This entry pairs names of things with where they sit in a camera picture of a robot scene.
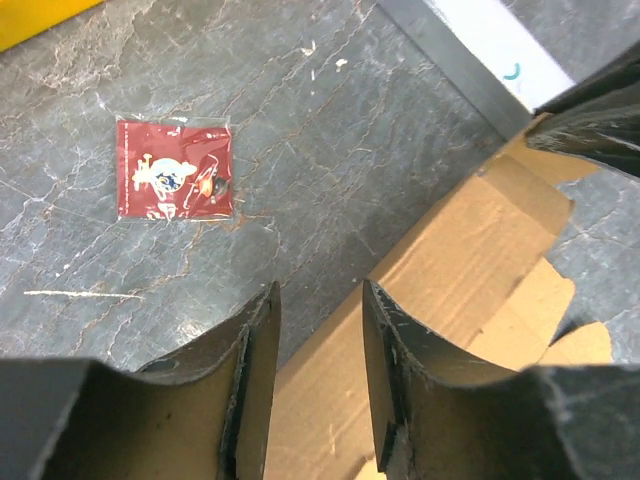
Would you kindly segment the brown cardboard box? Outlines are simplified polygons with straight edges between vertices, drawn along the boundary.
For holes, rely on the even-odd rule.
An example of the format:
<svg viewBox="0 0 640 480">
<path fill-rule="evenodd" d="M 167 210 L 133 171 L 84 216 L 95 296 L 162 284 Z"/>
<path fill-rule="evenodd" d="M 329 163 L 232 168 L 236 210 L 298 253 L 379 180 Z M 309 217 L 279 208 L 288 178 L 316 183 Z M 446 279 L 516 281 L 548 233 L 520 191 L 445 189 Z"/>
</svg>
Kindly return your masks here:
<svg viewBox="0 0 640 480">
<path fill-rule="evenodd" d="M 575 292 L 546 255 L 573 202 L 559 190 L 596 171 L 516 136 L 437 202 L 373 270 L 414 318 L 502 366 L 604 364 L 606 327 L 554 333 Z M 374 479 L 362 293 L 353 291 L 276 377 L 264 475 Z"/>
</svg>

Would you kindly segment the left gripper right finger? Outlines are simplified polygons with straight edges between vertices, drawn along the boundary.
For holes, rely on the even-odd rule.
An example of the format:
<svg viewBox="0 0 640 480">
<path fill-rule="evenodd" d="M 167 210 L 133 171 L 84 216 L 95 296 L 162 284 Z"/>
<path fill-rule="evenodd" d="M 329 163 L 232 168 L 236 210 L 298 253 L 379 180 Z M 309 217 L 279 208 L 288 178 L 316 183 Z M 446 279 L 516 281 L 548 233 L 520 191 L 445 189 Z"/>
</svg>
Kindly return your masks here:
<svg viewBox="0 0 640 480">
<path fill-rule="evenodd" d="M 635 479 L 639 369 L 481 359 L 362 287 L 376 463 L 390 479 Z"/>
</svg>

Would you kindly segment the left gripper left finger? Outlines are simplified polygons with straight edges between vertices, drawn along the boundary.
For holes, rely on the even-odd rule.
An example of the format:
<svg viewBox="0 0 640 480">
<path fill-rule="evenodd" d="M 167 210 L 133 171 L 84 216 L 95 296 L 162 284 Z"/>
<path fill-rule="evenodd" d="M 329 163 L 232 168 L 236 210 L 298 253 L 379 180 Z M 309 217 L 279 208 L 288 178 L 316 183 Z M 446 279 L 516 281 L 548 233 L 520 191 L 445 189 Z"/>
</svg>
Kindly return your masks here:
<svg viewBox="0 0 640 480">
<path fill-rule="evenodd" d="M 280 287 L 130 372 L 90 358 L 1 363 L 5 479 L 259 479 Z"/>
</svg>

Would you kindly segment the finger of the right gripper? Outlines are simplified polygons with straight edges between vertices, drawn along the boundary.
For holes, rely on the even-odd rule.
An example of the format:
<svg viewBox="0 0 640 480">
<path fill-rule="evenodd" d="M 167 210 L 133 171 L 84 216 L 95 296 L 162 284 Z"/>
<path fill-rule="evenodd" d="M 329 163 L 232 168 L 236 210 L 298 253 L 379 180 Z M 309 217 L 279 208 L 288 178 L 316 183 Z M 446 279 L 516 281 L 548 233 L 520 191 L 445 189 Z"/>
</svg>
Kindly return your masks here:
<svg viewBox="0 0 640 480">
<path fill-rule="evenodd" d="M 639 44 L 536 111 L 528 147 L 639 176 Z"/>
</svg>

